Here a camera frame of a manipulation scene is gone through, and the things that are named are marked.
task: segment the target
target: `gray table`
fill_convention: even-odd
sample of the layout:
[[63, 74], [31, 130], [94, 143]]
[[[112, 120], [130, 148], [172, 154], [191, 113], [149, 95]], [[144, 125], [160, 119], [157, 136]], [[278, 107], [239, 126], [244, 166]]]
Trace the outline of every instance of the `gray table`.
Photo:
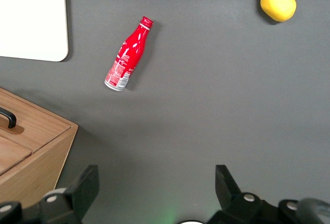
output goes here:
[[[88, 164], [85, 223], [207, 221], [215, 165], [243, 191], [330, 201], [330, 2], [272, 23], [258, 0], [68, 0], [63, 62], [0, 58], [2, 88], [79, 125], [61, 176]], [[124, 92], [103, 81], [145, 15], [155, 24]]]

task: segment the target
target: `coca-cola bottle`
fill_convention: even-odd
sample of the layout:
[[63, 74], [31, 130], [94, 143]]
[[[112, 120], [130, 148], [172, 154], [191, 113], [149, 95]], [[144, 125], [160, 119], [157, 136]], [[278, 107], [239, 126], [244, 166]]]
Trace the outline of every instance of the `coca-cola bottle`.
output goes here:
[[105, 78], [105, 85], [116, 91], [123, 91], [142, 57], [146, 37], [153, 21], [143, 17], [137, 29], [129, 36], [120, 48], [117, 58]]

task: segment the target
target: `white tray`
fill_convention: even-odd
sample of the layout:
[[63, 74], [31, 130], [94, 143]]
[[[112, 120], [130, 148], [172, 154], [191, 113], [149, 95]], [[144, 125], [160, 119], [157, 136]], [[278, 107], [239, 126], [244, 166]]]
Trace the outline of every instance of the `white tray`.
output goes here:
[[68, 51], [65, 0], [0, 0], [0, 56], [58, 62]]

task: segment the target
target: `black handle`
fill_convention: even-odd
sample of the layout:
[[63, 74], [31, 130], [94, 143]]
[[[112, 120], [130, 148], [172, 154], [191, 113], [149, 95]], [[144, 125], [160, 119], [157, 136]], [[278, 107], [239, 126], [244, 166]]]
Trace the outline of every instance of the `black handle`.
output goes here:
[[0, 107], [0, 114], [2, 114], [8, 118], [8, 120], [9, 120], [8, 128], [9, 129], [14, 128], [16, 126], [16, 116], [13, 113]]

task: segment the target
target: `lemon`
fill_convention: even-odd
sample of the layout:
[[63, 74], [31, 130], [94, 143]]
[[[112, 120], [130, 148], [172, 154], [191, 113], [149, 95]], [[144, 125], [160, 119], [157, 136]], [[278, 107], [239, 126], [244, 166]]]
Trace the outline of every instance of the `lemon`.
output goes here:
[[260, 0], [260, 5], [267, 15], [278, 22], [290, 19], [297, 6], [295, 0]]

